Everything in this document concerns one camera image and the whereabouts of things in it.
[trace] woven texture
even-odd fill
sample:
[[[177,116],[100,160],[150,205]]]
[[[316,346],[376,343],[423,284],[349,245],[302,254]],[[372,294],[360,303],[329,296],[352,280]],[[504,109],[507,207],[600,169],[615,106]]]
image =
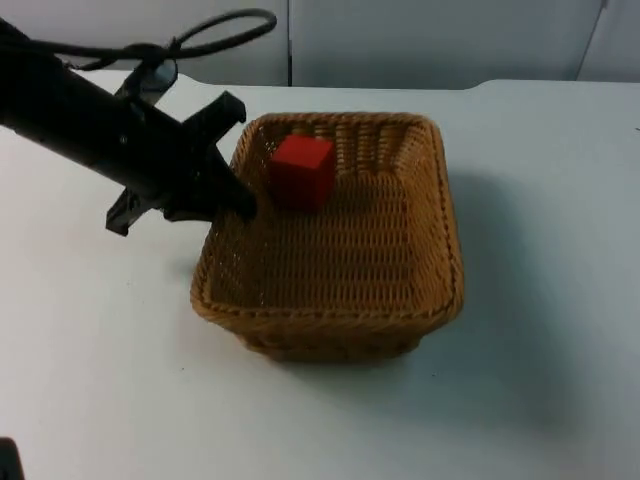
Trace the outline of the woven texture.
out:
[[[278,210],[266,162],[291,133],[335,143],[323,211]],[[245,129],[232,167],[258,216],[222,214],[191,287],[195,311],[278,360],[364,361],[414,349],[455,317],[463,270],[442,139],[409,114],[270,114]]]

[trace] basket rim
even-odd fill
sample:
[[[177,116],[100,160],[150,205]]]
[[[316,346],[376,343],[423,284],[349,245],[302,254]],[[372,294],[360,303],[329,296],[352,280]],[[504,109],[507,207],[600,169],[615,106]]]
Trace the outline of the basket rim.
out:
[[[406,310],[352,310],[341,308],[286,308],[286,307],[240,307],[235,304],[211,301],[205,298],[205,287],[209,284],[209,266],[212,259],[201,255],[191,284],[191,303],[198,314],[204,318],[211,318],[215,314],[224,314],[236,318],[268,319],[279,318],[358,318],[358,319],[430,319],[438,320],[447,317],[447,313],[454,314],[462,307],[464,294],[464,273],[460,255],[460,245],[457,239],[457,225],[453,213],[453,203],[449,192],[449,182],[444,159],[444,146],[437,125],[425,116],[412,113],[384,113],[384,112],[292,112],[292,113],[268,113],[252,120],[244,129],[231,160],[232,167],[239,166],[243,159],[239,151],[244,151],[253,140],[257,130],[264,124],[274,122],[291,122],[305,120],[311,121],[352,121],[354,124],[380,123],[409,124],[422,126],[428,130],[432,139],[433,157],[435,159],[438,182],[438,197],[440,217],[444,225],[443,235],[447,247],[448,266],[450,269],[450,282],[447,285],[449,297],[440,306],[430,309],[406,309]],[[210,240],[209,232],[205,245]]]

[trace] black cable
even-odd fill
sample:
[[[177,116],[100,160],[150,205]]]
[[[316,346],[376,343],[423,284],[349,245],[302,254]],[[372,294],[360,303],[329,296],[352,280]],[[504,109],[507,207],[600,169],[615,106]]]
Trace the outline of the black cable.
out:
[[[182,48],[182,44],[185,41],[203,30],[239,18],[261,18],[264,20],[264,23],[221,40],[197,45],[195,47]],[[95,62],[90,62],[89,64],[80,67],[83,70],[97,70],[115,63],[118,60],[180,60],[218,53],[250,42],[251,40],[255,40],[256,38],[269,33],[275,28],[276,24],[277,18],[272,12],[261,8],[247,8],[243,10],[234,10],[212,17],[183,33],[179,37],[176,37],[168,47],[148,43],[138,43],[124,48],[100,48],[48,42],[44,40],[12,39],[0,40],[0,50],[23,54],[48,53],[54,55],[70,55],[73,57],[97,58],[98,60]]]

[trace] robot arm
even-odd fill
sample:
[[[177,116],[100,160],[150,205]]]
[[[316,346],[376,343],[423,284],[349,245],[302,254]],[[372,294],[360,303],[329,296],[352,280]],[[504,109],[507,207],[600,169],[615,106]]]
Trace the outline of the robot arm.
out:
[[[275,27],[275,17],[260,13],[270,15],[263,34]],[[180,123],[154,106],[177,77],[170,54],[143,60],[111,95],[52,53],[29,48],[29,42],[0,18],[0,124],[123,185],[107,213],[109,230],[126,236],[152,208],[169,221],[211,221],[218,208],[247,220],[255,216],[255,197],[216,147],[246,120],[239,99],[225,92]]]

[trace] wicker basket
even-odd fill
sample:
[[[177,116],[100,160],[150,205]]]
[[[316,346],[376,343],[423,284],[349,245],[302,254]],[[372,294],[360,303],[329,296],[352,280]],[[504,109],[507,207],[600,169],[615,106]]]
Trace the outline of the wicker basket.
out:
[[[337,179],[318,215],[277,210],[265,162],[290,133],[331,139]],[[233,157],[258,198],[211,227],[195,311],[278,360],[363,361],[414,349],[462,307],[463,270],[442,139],[409,114],[270,114]]]

